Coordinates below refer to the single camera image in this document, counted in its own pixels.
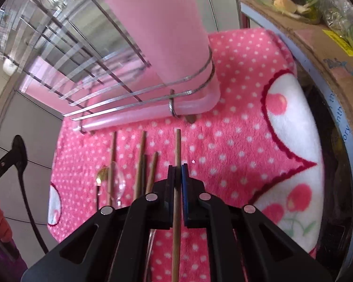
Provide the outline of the pink polka dot blanket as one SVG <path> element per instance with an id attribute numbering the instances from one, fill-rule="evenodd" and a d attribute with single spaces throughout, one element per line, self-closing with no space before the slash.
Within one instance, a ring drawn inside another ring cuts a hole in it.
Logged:
<path id="1" fill-rule="evenodd" d="M 107 203 L 96 194 L 98 170 L 115 158 L 128 206 L 138 150 L 158 154 L 155 177 L 175 161 L 175 131 L 189 174 L 235 207 L 253 204 L 306 252 L 315 255 L 323 214 L 323 156 L 316 123 L 296 79 L 286 45 L 265 29 L 209 37 L 221 91 L 215 106 L 193 124 L 173 117 L 82 134 L 64 120 L 53 159 L 48 228 L 64 240 Z"/>

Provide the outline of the green vegetables in bags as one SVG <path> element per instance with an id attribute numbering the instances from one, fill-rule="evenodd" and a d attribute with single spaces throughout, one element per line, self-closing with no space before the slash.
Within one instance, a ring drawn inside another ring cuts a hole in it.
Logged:
<path id="1" fill-rule="evenodd" d="M 257 0 L 271 10 L 308 23 L 324 23 L 353 50 L 353 5 L 349 0 Z"/>

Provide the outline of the pink utensil cup right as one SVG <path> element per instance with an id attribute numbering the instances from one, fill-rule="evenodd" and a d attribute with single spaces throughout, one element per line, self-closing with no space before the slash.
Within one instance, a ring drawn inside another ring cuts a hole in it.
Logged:
<path id="1" fill-rule="evenodd" d="M 209 40 L 196 0 L 104 0 L 165 83 L 190 77 L 201 85 L 212 70 Z"/>

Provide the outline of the gold metal spoon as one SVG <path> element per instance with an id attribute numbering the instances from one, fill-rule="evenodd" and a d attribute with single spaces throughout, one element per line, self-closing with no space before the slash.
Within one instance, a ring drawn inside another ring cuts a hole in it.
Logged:
<path id="1" fill-rule="evenodd" d="M 99 210 L 100 188 L 102 183 L 108 179 L 108 167 L 103 166 L 96 175 L 96 211 Z"/>

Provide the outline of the wooden chopstick short dark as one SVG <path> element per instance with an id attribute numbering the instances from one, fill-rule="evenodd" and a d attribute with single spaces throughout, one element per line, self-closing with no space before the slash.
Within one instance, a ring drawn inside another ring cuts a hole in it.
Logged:
<path id="1" fill-rule="evenodd" d="M 147 187 L 147 154 L 143 154 L 141 158 L 141 195 L 146 194 Z"/>

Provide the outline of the purple fleece sleeve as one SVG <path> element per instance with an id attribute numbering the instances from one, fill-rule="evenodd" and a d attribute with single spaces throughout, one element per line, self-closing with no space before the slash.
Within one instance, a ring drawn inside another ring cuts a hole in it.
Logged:
<path id="1" fill-rule="evenodd" d="M 21 281 L 27 264 L 13 240 L 0 243 L 0 281 Z"/>

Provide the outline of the pink plastic drip tray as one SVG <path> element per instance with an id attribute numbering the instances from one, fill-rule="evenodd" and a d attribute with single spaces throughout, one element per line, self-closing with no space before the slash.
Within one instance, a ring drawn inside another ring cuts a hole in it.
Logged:
<path id="1" fill-rule="evenodd" d="M 213 58 L 212 70 L 198 87 L 190 77 L 165 83 L 152 67 L 134 54 L 109 54 L 101 60 L 72 62 L 66 71 L 62 59 L 55 65 L 36 57 L 20 91 L 71 119 L 75 130 L 94 131 L 137 121 L 195 115 L 210 110 L 220 96 Z"/>

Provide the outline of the cardboard covered shelf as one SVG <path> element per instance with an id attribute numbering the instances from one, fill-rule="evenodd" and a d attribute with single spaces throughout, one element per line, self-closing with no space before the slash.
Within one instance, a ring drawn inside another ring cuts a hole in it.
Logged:
<path id="1" fill-rule="evenodd" d="M 325 203 L 317 259 L 335 281 L 353 280 L 353 57 L 322 25 L 299 22 L 256 0 L 240 0 L 243 15 L 273 31 L 314 84 L 311 100 L 323 140 Z"/>

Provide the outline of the wooden chopstick tall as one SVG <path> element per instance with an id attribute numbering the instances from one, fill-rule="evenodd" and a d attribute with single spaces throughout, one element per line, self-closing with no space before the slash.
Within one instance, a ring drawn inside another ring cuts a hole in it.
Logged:
<path id="1" fill-rule="evenodd" d="M 140 147 L 139 147 L 139 152 L 138 152 L 138 167 L 136 170 L 136 181 L 134 185 L 134 194 L 133 194 L 133 200 L 136 200 L 140 195 L 141 195 L 141 174 L 142 174 L 142 158 L 144 154 L 144 146 L 145 146 L 145 141 L 146 141 L 146 132 L 143 130 L 141 133 L 141 141 L 140 141 Z"/>

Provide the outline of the clear plastic spoon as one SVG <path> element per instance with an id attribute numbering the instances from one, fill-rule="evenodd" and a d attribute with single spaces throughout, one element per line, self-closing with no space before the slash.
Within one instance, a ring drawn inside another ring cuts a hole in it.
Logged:
<path id="1" fill-rule="evenodd" d="M 115 209 L 122 207 L 122 196 L 125 192 L 125 177 L 120 170 L 119 165 L 114 162 L 114 187 L 113 187 L 113 207 Z"/>

